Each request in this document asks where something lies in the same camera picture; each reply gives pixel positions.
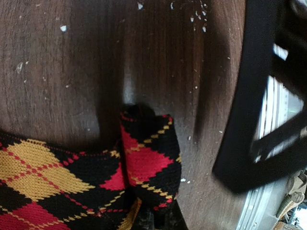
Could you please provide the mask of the black argyle sock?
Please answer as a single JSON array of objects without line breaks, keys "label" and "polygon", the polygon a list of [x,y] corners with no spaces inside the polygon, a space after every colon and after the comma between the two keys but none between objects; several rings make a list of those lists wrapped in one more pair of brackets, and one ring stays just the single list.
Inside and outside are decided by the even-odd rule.
[{"label": "black argyle sock", "polygon": [[181,153],[170,115],[132,105],[108,149],[0,135],[3,230],[185,230]]}]

